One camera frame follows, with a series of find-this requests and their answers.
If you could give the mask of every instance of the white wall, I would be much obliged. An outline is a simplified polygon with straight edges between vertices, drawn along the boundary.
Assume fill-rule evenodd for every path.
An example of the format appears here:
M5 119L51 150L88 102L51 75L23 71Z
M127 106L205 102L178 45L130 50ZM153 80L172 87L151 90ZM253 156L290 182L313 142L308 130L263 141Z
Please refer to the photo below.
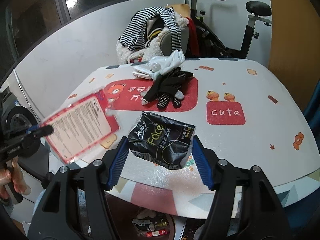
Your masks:
M204 22L213 30L225 46L240 49L245 27L248 23L248 12L245 4L249 1L261 1L271 6L270 0L198 0L197 9L206 11ZM268 66L271 46L271 26L265 26L263 22L256 22L255 31L259 38L252 39L252 44L247 56Z
M111 5L67 24L41 42L16 67L39 116L56 110L92 71L117 65L117 38L135 12L183 1L131 0ZM14 80L13 73L9 80Z
M205 22L228 47L240 49L249 0L199 0L198 10L206 10ZM270 5L270 0L259 0ZM16 67L20 82L31 104L46 117L63 103L66 97L101 66L117 65L116 41L133 14L149 6L184 3L184 0L131 0L111 5L83 16L45 39ZM271 27L256 23L260 33L253 39L248 59L267 66L271 44ZM13 82L13 73L8 78Z

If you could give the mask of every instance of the black tissue package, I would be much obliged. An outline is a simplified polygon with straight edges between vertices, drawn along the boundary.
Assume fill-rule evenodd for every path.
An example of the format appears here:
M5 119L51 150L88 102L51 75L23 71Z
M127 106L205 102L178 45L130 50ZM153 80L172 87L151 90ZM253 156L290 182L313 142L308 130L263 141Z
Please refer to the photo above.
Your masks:
M195 126L142 112L128 135L131 152L169 170L182 169L192 152Z

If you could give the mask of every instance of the red cute sign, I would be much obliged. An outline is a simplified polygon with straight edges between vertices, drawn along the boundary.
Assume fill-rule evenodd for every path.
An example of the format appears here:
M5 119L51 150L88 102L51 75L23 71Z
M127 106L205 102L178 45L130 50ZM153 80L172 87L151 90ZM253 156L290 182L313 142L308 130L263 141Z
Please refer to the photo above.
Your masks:
M104 88L104 92L112 109L129 111L159 111L156 104L158 100L143 106L140 95L148 91L153 84L152 80L145 79L123 79L112 82ZM198 102L198 80L193 77L186 82L181 89L185 98L180 108L174 108L172 102L164 110L165 112L186 112L193 109Z
M245 118L241 104L227 101L208 102L207 122L209 124L244 125Z

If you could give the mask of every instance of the barcode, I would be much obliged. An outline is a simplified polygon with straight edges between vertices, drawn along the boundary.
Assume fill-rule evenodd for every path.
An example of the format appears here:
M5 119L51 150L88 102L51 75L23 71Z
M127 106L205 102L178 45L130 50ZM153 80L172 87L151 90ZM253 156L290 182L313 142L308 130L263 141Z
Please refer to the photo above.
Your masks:
M134 156L137 156L139 158L142 158L146 161L150 161L151 162L151 155L149 153L141 153L141 152L136 152L136 151L132 151Z

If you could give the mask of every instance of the exercise bike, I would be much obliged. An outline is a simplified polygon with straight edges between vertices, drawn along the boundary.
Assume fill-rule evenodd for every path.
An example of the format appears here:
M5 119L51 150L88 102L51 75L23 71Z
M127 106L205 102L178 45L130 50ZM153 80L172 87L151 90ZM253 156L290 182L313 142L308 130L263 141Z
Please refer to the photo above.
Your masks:
M264 22L266 26L270 26L272 21L262 17L271 16L272 11L269 5L259 1L247 2L246 9L251 14L248 15L249 21L245 28L241 49L237 50L226 47L213 33L213 31L203 22L205 11L200 11L201 17L197 16L197 0L191 0L191 19L196 26L200 57L247 57L252 37L255 39L258 39L259 37L259 33L254 32L256 21Z

